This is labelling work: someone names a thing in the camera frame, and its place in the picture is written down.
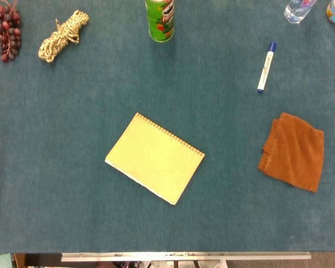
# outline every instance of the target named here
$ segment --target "grapes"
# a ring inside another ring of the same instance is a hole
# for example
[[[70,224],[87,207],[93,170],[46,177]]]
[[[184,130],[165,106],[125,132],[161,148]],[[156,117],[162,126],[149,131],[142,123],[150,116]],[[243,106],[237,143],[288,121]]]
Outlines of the grapes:
[[[21,47],[21,16],[16,10],[17,0],[13,5],[7,0],[0,0],[0,55],[1,60],[6,63],[9,59],[14,60],[20,52]]]

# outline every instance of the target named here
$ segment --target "blue marker cap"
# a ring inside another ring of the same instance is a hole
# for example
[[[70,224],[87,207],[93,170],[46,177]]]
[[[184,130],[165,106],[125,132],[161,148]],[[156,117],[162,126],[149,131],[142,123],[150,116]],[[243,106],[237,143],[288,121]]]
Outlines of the blue marker cap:
[[[269,45],[269,51],[272,51],[274,52],[277,48],[277,43],[276,42],[270,42],[270,45]]]

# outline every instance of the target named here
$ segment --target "chip can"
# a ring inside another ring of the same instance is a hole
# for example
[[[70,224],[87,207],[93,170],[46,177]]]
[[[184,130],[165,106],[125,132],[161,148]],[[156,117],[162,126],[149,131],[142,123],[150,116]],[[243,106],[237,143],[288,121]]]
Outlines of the chip can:
[[[157,42],[166,42],[174,34],[174,0],[145,0],[149,34]]]

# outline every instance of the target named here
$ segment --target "water bottle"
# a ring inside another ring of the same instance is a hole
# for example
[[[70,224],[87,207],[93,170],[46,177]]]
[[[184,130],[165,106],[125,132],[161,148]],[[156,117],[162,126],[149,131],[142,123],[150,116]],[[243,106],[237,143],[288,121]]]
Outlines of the water bottle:
[[[284,11],[284,17],[291,23],[301,22],[317,0],[291,0]]]

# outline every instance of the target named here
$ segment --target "spiral binding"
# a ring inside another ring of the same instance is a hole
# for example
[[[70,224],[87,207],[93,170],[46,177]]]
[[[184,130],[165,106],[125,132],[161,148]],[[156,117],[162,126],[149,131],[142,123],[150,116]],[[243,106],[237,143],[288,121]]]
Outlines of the spiral binding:
[[[175,139],[177,142],[179,142],[180,144],[182,144],[183,146],[185,146],[186,148],[194,151],[195,153],[197,153],[200,156],[204,156],[204,153],[199,151],[198,149],[196,149],[195,147],[189,145],[187,142],[183,141],[182,139],[180,139],[178,136],[172,134],[171,132],[167,131],[166,129],[164,129],[163,127],[159,126],[158,124],[154,123],[152,120],[146,118],[145,116],[136,113],[137,117],[142,118],[144,121],[146,121],[148,124],[152,125],[153,127],[157,128],[158,130],[160,130],[162,133],[167,134],[168,136],[172,137],[173,139]]]

